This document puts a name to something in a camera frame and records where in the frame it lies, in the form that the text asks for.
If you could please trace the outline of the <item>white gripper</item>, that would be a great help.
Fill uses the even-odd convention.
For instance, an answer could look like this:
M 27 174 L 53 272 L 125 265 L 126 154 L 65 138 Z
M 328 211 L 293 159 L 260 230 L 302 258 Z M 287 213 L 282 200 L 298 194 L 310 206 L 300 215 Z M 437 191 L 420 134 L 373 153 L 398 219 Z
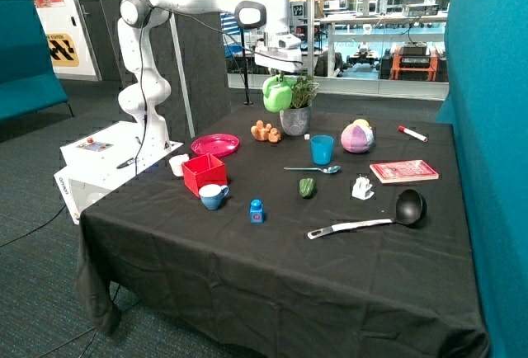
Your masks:
M 293 34 L 265 32 L 254 50 L 255 63 L 280 72 L 279 82 L 285 82 L 285 72 L 295 73 L 302 68 L 301 39 Z

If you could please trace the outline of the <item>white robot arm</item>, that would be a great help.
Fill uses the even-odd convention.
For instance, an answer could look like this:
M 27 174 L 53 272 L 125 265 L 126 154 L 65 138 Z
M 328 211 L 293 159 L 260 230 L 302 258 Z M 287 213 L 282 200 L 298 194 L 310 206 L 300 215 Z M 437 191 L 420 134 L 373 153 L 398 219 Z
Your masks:
M 172 14 L 198 15 L 227 12 L 234 15 L 244 30 L 261 28 L 263 44 L 255 49 L 257 64 L 294 73 L 300 70 L 300 40 L 290 32 L 290 0 L 122 0 L 118 20 L 118 39 L 125 68 L 137 82 L 119 95 L 120 107 L 139 125 L 142 152 L 169 148 L 165 119 L 156 105 L 171 93 L 168 81 L 158 72 L 149 32 L 164 24 Z

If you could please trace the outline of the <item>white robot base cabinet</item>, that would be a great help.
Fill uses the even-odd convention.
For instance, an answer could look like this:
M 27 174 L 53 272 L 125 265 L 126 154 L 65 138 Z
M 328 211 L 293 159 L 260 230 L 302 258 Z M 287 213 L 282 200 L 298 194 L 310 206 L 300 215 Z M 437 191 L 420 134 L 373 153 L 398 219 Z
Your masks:
M 60 148 L 66 166 L 54 179 L 75 224 L 87 207 L 182 145 L 171 140 L 141 145 L 140 140 L 135 122 L 119 121 Z

